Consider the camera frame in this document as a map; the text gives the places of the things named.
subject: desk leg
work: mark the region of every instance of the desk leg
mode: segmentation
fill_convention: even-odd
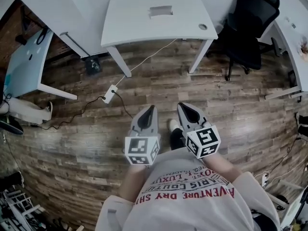
[[[123,73],[126,75],[126,77],[131,77],[131,71],[127,67],[126,63],[124,62],[121,54],[117,50],[115,46],[106,47],[109,54],[112,56],[112,58],[115,60],[115,62],[118,64],[118,66],[122,69]]]
[[[43,85],[43,84],[39,84],[38,90],[41,90],[41,91],[44,91],[44,92],[47,92],[47,93],[51,93],[51,94],[54,94],[54,95],[57,95],[57,96],[60,96],[60,97],[64,97],[64,98],[69,98],[69,99],[73,99],[73,100],[77,99],[76,95],[73,95],[71,93],[68,93],[68,92],[65,92],[65,91],[62,91],[62,90],[58,90],[56,88],[49,87],[49,86],[46,86],[46,85]]]
[[[191,66],[189,67],[188,72],[191,74],[193,73],[197,66],[199,65],[199,63],[201,62],[202,58],[204,57],[205,53],[207,52],[208,48],[210,47],[210,45],[212,44],[213,40],[212,39],[208,39],[208,40],[203,40],[198,53],[196,54]]]
[[[269,99],[272,99],[272,98],[278,98],[278,97],[281,97],[283,95],[291,94],[291,93],[299,91],[299,90],[300,90],[299,86],[292,87],[292,88],[289,88],[289,89],[286,89],[286,90],[280,90],[280,91],[277,91],[277,92],[275,92],[271,95],[265,96],[265,99],[269,100]]]
[[[274,203],[282,206],[283,208],[287,209],[288,208],[288,204],[281,201],[280,199],[276,198],[275,196],[271,195],[270,193],[266,192],[267,195],[269,196],[269,198],[271,199],[271,201],[273,201]]]
[[[291,98],[297,98],[297,97],[301,97],[307,94],[308,94],[308,91],[303,91],[303,92],[291,95]]]

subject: black cable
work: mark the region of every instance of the black cable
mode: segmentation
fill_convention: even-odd
[[[33,20],[31,17],[29,17],[29,14],[25,15],[25,18],[29,19],[30,21],[32,21],[34,24],[36,24],[40,28],[44,28],[39,22],[37,22],[37,21]]]
[[[299,139],[300,139],[300,138],[296,137],[296,139],[293,141],[292,146],[291,146],[291,147],[288,147],[288,149],[287,149],[287,155],[285,155],[285,156],[281,159],[281,161],[279,162],[279,164],[277,164],[277,165],[270,171],[269,174],[271,174],[271,173],[273,172],[273,170],[274,170],[275,168],[277,168],[277,167],[282,163],[282,161],[290,154],[290,152],[292,151],[293,146],[294,146],[294,144],[295,144],[295,141],[296,141],[296,140],[299,140]]]
[[[123,99],[121,98],[121,96],[120,96],[119,94],[117,94],[117,93],[116,93],[115,91],[113,91],[113,90],[112,90],[111,92],[115,93],[115,94],[121,99],[122,104],[123,104],[123,108],[124,108],[125,112],[126,112],[131,118],[133,118],[133,117],[131,116],[131,114],[128,113],[128,111],[126,110],[125,105],[124,105],[124,102],[123,102]],[[105,100],[105,97],[99,96],[97,99],[88,102],[88,103],[86,104],[84,110],[83,110],[81,113],[73,115],[73,117],[71,118],[70,121],[63,121],[63,122],[61,122],[57,128],[56,128],[55,126],[50,126],[50,127],[48,127],[48,128],[43,128],[43,127],[41,127],[41,126],[39,126],[39,125],[21,125],[21,126],[22,126],[22,127],[32,127],[32,128],[41,128],[41,129],[43,129],[43,130],[49,130],[49,129],[51,129],[51,128],[54,128],[54,129],[58,130],[58,129],[62,126],[62,124],[64,124],[64,123],[70,124],[70,123],[72,123],[72,121],[74,120],[74,118],[75,118],[76,116],[78,116],[78,115],[81,116],[82,114],[84,114],[85,111],[86,111],[86,109],[87,109],[87,106],[88,106],[90,103],[93,103],[93,102],[97,101],[99,98],[102,98],[102,99]]]
[[[4,103],[7,103],[7,105],[9,106],[8,111],[7,111],[5,114],[2,114],[2,116],[5,116],[5,115],[7,115],[8,112],[10,111],[10,104],[9,104],[7,101],[9,101],[9,100],[12,98],[12,95],[11,95],[10,93],[7,94],[7,95],[5,95],[5,94],[3,93],[3,95],[5,96],[5,98],[4,98],[4,100],[2,100],[2,103],[1,103],[1,105],[0,105],[0,108],[4,105]]]
[[[22,127],[41,128],[41,129],[43,129],[43,130],[48,130],[48,129],[50,129],[50,128],[54,128],[54,129],[58,130],[58,129],[60,128],[60,126],[62,126],[62,124],[64,124],[64,123],[70,124],[70,123],[74,120],[74,118],[75,118],[76,116],[78,116],[78,115],[79,115],[79,116],[83,115],[83,113],[85,113],[85,111],[86,111],[86,109],[87,109],[87,106],[88,106],[90,103],[93,103],[93,102],[97,101],[99,98],[105,99],[105,97],[99,96],[97,99],[88,102],[88,103],[86,104],[84,110],[83,110],[81,113],[73,115],[73,117],[71,118],[70,121],[63,121],[63,122],[61,122],[57,128],[56,128],[55,126],[50,126],[49,128],[43,128],[43,127],[41,127],[41,126],[39,126],[39,125],[22,125]]]
[[[14,155],[13,155],[13,153],[12,153],[12,150],[11,150],[11,147],[10,147],[10,144],[9,144],[8,140],[6,140],[6,143],[8,144],[8,147],[9,147],[9,149],[10,149],[11,155],[12,155],[12,157],[14,158],[16,164],[17,164],[18,170],[21,171],[21,170],[20,170],[20,167],[19,167],[19,165],[18,165],[18,162],[17,162],[16,158],[14,157]]]
[[[111,92],[112,92],[112,93],[114,93],[114,94],[116,94],[116,95],[117,95],[117,96],[121,99],[122,104],[123,104],[123,108],[124,108],[124,110],[125,110],[126,114],[128,114],[131,118],[133,118],[133,117],[131,116],[131,114],[130,114],[130,113],[128,113],[128,111],[126,110],[126,108],[125,108],[125,104],[124,104],[123,99],[121,98],[121,96],[120,96],[119,94],[117,94],[114,90],[112,90]]]
[[[46,37],[47,32],[48,32],[48,27],[44,27],[42,32],[40,33],[38,39],[37,39],[37,45],[39,45],[43,42],[43,40]]]

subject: person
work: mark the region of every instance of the person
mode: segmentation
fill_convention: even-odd
[[[43,120],[51,119],[52,102],[48,102],[47,107],[42,109],[29,101],[3,95],[0,115],[11,115],[23,121],[42,124]]]
[[[13,185],[21,185],[24,187],[24,177],[20,171],[13,173],[7,177],[0,178],[0,192],[10,188]]]
[[[171,151],[152,166],[130,166],[107,198],[96,231],[276,231],[277,211],[250,172],[218,153],[197,159],[176,120],[168,123]]]
[[[308,116],[302,116],[298,112],[296,112],[295,118],[299,137],[308,141]]]

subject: power cord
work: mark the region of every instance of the power cord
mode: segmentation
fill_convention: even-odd
[[[48,27],[44,27],[37,39],[37,45],[40,45],[43,42],[47,33],[48,33]]]
[[[114,94],[116,94],[116,95],[121,99],[122,105],[123,105],[123,108],[124,108],[125,112],[126,112],[131,118],[133,118],[133,117],[131,116],[131,114],[126,110],[122,97],[121,97],[118,93],[116,93],[115,91],[112,90],[112,92],[113,92]],[[48,127],[48,128],[43,128],[43,127],[41,127],[41,126],[39,126],[39,125],[21,125],[21,126],[22,126],[22,127],[32,127],[32,128],[41,128],[41,129],[43,129],[43,130],[49,130],[49,129],[51,129],[51,128],[54,128],[54,129],[58,130],[58,129],[62,126],[62,124],[64,124],[64,123],[65,123],[65,124],[70,124],[70,123],[72,123],[72,121],[74,120],[74,118],[75,118],[76,116],[78,116],[78,115],[79,115],[79,116],[83,115],[83,114],[85,113],[85,111],[87,110],[88,105],[89,105],[90,103],[93,103],[93,102],[97,101],[99,98],[101,98],[101,99],[103,99],[103,100],[106,99],[106,98],[103,97],[103,96],[99,96],[99,97],[97,97],[95,100],[92,100],[92,101],[88,102],[88,103],[86,104],[84,110],[83,110],[81,113],[78,113],[78,114],[73,115],[73,117],[70,119],[70,121],[63,121],[63,122],[61,122],[61,123],[58,125],[58,127],[50,126],[50,127]]]
[[[123,99],[121,98],[121,96],[120,96],[119,94],[117,94],[114,90],[112,90],[111,92],[112,92],[112,93],[114,93],[115,95],[117,95],[117,96],[121,99],[122,104],[123,104],[123,108],[124,108],[124,110],[125,110],[126,114],[128,114],[131,118],[133,118],[133,117],[131,116],[131,114],[130,114],[130,113],[128,113],[128,111],[126,110],[126,108],[125,108],[125,104],[124,104]]]
[[[268,175],[269,175],[268,177],[270,177],[270,173],[268,171],[264,171],[261,174],[256,175],[255,178],[258,177],[259,175],[263,175],[264,173],[268,173]]]
[[[295,141],[297,141],[297,140],[300,140],[300,138],[297,137],[297,138],[293,141],[292,146],[287,148],[287,155],[285,155],[285,156],[281,159],[281,161],[279,162],[279,164],[277,164],[277,165],[270,171],[269,174],[271,174],[271,173],[273,172],[273,170],[274,170],[275,168],[277,168],[277,167],[282,163],[282,161],[290,154],[290,152],[292,151],[293,146],[294,146],[294,144],[295,144]]]
[[[56,128],[55,126],[50,126],[50,127],[48,127],[48,128],[43,128],[43,127],[41,127],[41,126],[39,126],[39,125],[22,125],[22,127],[41,128],[41,129],[43,129],[43,130],[49,130],[49,129],[51,129],[51,128],[54,128],[54,129],[58,130],[58,129],[62,126],[62,124],[64,124],[64,123],[70,124],[70,123],[72,123],[72,121],[74,120],[74,118],[75,118],[76,116],[78,116],[78,115],[79,115],[79,116],[83,115],[83,114],[85,113],[86,109],[87,109],[87,106],[88,106],[90,103],[93,103],[93,102],[97,101],[99,98],[102,98],[103,100],[105,99],[105,97],[99,96],[97,99],[88,102],[88,103],[86,104],[84,110],[83,110],[81,113],[78,113],[78,114],[73,115],[73,117],[71,118],[70,121],[63,121],[63,122],[61,122],[57,128]]]
[[[308,157],[308,155],[304,158],[304,160],[302,160],[299,164],[297,164],[297,165],[296,165],[294,168],[292,168],[289,172],[286,172],[285,174],[283,174],[283,175],[281,175],[281,176],[275,177],[275,178],[271,181],[271,183],[272,183],[274,180],[276,180],[277,178],[280,178],[280,177],[285,176],[285,175],[289,174],[290,172],[292,172],[294,169],[296,169],[298,166],[300,166],[300,165],[307,159],[307,157]]]
[[[143,64],[146,60],[148,60],[149,58],[151,58],[152,56],[155,56],[157,53],[159,53],[162,49],[168,47],[170,44],[172,44],[174,41],[176,41],[177,38],[175,40],[173,40],[171,43],[165,45],[163,48],[160,48],[158,51],[156,51],[153,55],[148,56],[147,58],[145,58],[141,63],[139,63],[137,66],[135,66],[131,71],[133,71],[135,68],[139,67],[141,64]],[[119,82],[117,82],[117,84],[115,86],[117,86],[118,84],[120,84],[120,82],[125,78],[126,76],[123,76]]]
[[[2,114],[2,116],[5,116],[5,115],[7,115],[8,112],[10,111],[10,104],[9,104],[8,101],[12,98],[12,95],[11,95],[10,93],[7,94],[7,95],[5,95],[5,94],[3,93],[3,95],[5,96],[5,98],[4,98],[4,100],[2,100],[2,103],[1,103],[1,105],[0,105],[0,108],[1,108],[5,103],[9,106],[8,111],[7,111],[5,114]]]

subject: wooden floor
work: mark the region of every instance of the wooden floor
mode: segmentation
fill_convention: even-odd
[[[168,40],[129,44],[120,47],[120,52],[132,68],[167,43]],[[271,170],[296,138],[295,111],[308,115],[307,98],[302,103],[288,96],[264,100],[264,95],[289,86],[288,56],[276,58],[272,53],[264,54],[262,69],[249,75],[236,65],[231,81],[226,82],[229,61],[226,56],[205,57],[197,71],[188,74],[199,45],[198,40],[177,40],[134,70],[132,78],[124,79],[118,93],[128,112],[134,115],[147,105],[156,105],[162,151],[166,151],[169,149],[167,120],[177,118],[177,103],[196,105],[218,127],[221,154],[254,174]],[[53,102],[52,121],[43,124],[45,128],[68,121],[123,76],[111,57],[101,58],[101,66],[103,71],[92,77],[87,76],[84,62],[77,57],[45,66],[43,84],[78,95],[77,101],[39,91],[23,99],[41,106]],[[115,96],[109,105],[102,101],[92,103],[82,116],[59,130],[26,127],[23,136],[7,133],[6,136],[25,177],[26,190],[46,212],[73,226],[82,224],[87,230],[94,230],[102,202],[116,193],[127,170],[122,148],[130,122]],[[1,142],[0,146],[1,170],[10,171],[14,161],[8,145]],[[306,142],[296,141],[271,179],[293,170],[306,155]],[[303,175],[306,161],[283,179],[307,184]],[[280,187],[268,190],[283,193],[289,200],[296,194]]]

